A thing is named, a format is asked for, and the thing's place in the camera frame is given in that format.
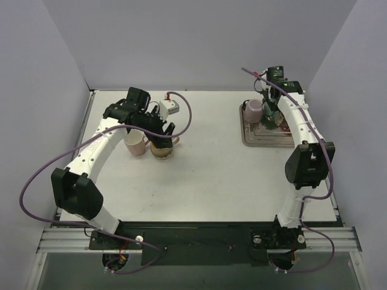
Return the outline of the beige round mug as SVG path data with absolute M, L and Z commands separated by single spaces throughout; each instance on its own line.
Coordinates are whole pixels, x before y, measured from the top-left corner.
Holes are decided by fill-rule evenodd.
M 174 151 L 174 146 L 178 144 L 180 141 L 180 137 L 176 137 L 172 140 L 172 147 L 165 148 L 156 148 L 155 145 L 150 142 L 150 151 L 151 154 L 158 159 L 166 159 L 168 158 L 172 152 Z

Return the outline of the lilac mug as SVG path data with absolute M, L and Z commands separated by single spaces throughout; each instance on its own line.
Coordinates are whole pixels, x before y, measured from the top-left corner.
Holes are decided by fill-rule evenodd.
M 246 103 L 244 109 L 244 119 L 249 123 L 259 123 L 262 118 L 262 101 L 251 99 Z

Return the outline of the pink mug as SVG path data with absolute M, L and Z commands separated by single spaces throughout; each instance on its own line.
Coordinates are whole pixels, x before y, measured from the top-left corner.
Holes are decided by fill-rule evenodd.
M 123 142 L 129 152 L 134 156 L 143 155 L 146 152 L 146 146 L 149 144 L 148 138 L 142 131 L 131 129 L 124 137 Z

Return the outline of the teal mug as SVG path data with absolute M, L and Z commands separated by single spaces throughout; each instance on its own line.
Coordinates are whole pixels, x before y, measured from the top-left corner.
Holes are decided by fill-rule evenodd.
M 279 127 L 275 125 L 274 119 L 280 115 L 282 114 L 279 111 L 273 111 L 266 103 L 264 103 L 261 123 L 267 130 L 274 130 Z

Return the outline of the brown striped small cup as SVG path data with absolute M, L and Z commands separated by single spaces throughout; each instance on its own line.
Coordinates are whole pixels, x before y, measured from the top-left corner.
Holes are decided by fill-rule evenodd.
M 280 126 L 282 123 L 284 122 L 284 117 L 283 116 L 277 116 L 275 119 L 274 119 L 274 123 L 275 125 L 277 126 Z

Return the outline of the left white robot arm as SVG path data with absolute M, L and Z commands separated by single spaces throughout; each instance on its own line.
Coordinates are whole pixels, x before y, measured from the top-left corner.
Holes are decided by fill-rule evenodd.
M 151 96 L 148 92 L 129 88 L 126 98 L 109 105 L 93 135 L 93 141 L 85 146 L 64 169 L 51 174 L 56 205 L 83 219 L 104 232 L 103 241 L 112 249 L 124 242 L 124 233 L 118 230 L 120 221 L 103 206 L 103 195 L 96 187 L 98 175 L 115 147 L 135 128 L 145 129 L 145 136 L 157 148 L 172 147 L 175 125 L 168 124 L 169 115 L 178 112 L 176 101 L 166 97 L 148 111 Z

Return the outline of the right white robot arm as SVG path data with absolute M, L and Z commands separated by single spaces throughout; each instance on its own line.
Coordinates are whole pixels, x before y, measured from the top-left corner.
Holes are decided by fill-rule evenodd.
M 293 189 L 277 215 L 279 227 L 270 232 L 270 240 L 284 247 L 292 239 L 289 229 L 301 226 L 307 200 L 320 183 L 331 177 L 334 143 L 325 141 L 308 111 L 304 90 L 297 81 L 287 80 L 283 66 L 272 66 L 260 80 L 264 96 L 263 119 L 275 128 L 287 124 L 294 151 L 285 163 L 285 177 Z

